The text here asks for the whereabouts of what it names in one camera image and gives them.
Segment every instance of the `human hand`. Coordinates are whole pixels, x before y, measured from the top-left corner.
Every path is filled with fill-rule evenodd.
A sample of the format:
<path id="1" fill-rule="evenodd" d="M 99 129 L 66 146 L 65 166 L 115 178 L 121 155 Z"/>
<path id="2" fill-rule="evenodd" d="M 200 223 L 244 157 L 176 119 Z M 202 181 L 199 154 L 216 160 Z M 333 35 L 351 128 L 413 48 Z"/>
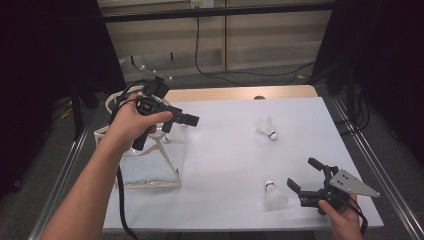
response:
<path id="1" fill-rule="evenodd" d="M 135 108 L 137 94 L 131 94 L 127 103 L 119 109 L 105 138 L 113 139 L 120 152 L 125 152 L 131 147 L 132 142 L 150 128 L 150 133 L 156 131 L 156 124 L 171 120 L 172 113 L 169 111 L 143 116 Z"/>
<path id="2" fill-rule="evenodd" d="M 356 201 L 356 195 L 350 197 Z M 351 199 L 349 204 L 356 206 Z M 327 213 L 331 219 L 331 230 L 336 240 L 361 240 L 361 230 L 359 227 L 359 216 L 352 209 L 347 207 L 343 212 L 337 212 L 327 201 L 320 200 L 319 206 Z"/>

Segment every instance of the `white table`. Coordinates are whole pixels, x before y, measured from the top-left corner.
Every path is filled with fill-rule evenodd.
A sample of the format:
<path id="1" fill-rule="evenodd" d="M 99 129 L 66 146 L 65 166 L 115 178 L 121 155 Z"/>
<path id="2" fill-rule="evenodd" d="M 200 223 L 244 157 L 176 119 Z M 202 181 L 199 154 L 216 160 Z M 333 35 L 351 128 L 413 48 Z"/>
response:
<path id="1" fill-rule="evenodd" d="M 188 129 L 182 187 L 126 189 L 128 225 L 135 231 L 261 231 L 328 228 L 327 216 L 300 206 L 287 178 L 303 190 L 322 188 L 324 175 L 307 161 L 344 168 L 360 178 L 328 110 L 319 97 L 177 102 L 200 117 Z M 255 130 L 271 116 L 279 138 Z M 265 181 L 273 179 L 289 197 L 281 211 L 266 211 Z M 123 231 L 118 191 L 113 189 L 104 231 Z M 383 222 L 369 197 L 358 197 L 369 227 Z"/>

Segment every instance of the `skin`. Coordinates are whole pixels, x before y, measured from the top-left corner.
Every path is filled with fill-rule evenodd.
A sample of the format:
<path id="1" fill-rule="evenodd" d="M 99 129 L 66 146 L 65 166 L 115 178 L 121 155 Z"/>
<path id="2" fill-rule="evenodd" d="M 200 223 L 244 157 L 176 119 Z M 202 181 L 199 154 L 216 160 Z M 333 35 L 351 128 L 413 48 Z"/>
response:
<path id="1" fill-rule="evenodd" d="M 124 104 L 72 189 L 50 218 L 40 239 L 100 239 L 123 153 L 146 129 L 152 132 L 157 123 L 171 118 L 171 112 L 141 116 L 133 102 Z M 320 201 L 319 205 L 330 217 L 337 240 L 362 239 L 359 217 L 351 209 L 338 213 L 326 201 Z"/>
<path id="2" fill-rule="evenodd" d="M 351 198 L 356 201 L 356 195 L 352 194 Z M 349 200 L 349 203 L 352 206 L 355 206 L 355 203 L 352 200 Z M 362 240 L 359 227 L 359 216 L 357 213 L 350 208 L 339 213 L 324 200 L 319 201 L 318 204 L 330 217 L 331 230 L 336 240 Z"/>

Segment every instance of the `white wall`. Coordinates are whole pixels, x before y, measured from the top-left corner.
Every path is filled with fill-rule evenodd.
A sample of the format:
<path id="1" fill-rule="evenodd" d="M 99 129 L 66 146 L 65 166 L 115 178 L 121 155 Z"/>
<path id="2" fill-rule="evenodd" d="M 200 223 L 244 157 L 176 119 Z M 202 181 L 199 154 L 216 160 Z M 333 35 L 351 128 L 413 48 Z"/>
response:
<path id="1" fill-rule="evenodd" d="M 298 2 L 296 0 L 227 0 L 227 5 L 258 6 Z M 224 1 L 215 1 L 216 7 L 223 4 Z M 103 8 L 102 12 L 105 14 L 154 12 L 188 8 L 190 8 L 190 1 L 185 0 Z M 228 55 L 226 58 L 221 57 L 223 65 L 227 61 L 227 68 L 231 68 L 232 64 L 240 61 L 240 55 L 231 54 L 238 52 L 238 49 L 304 47 L 305 44 L 311 43 L 314 47 L 306 49 L 311 51 L 309 56 L 313 57 L 318 52 L 317 42 L 320 42 L 324 36 L 330 13 L 331 11 L 254 14 L 228 16 L 226 21 L 224 17 L 201 18 L 200 50 L 220 49 L 224 52 L 223 49 L 226 46 Z M 118 57 L 154 53 L 169 54 L 169 52 L 179 51 L 194 52 L 197 32 L 197 23 L 194 18 L 108 23 L 107 28 Z M 263 59 L 258 57 L 257 62 L 268 60 L 266 56 L 263 56 Z"/>

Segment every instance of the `badminton shuttlecock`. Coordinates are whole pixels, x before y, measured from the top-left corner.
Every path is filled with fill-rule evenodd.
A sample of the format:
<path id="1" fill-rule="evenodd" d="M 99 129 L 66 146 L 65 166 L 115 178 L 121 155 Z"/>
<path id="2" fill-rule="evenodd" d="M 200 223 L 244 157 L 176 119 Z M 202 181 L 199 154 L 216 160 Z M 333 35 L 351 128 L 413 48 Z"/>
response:
<path id="1" fill-rule="evenodd" d="M 266 188 L 266 208 L 269 211 L 276 211 L 283 209 L 289 199 L 284 196 L 274 185 L 272 180 L 268 180 L 265 182 Z"/>
<path id="2" fill-rule="evenodd" d="M 274 128 L 272 127 L 271 118 L 269 116 L 264 117 L 256 126 L 256 129 L 260 132 L 268 135 L 269 139 L 272 141 L 277 140 L 277 133 L 275 132 Z"/>

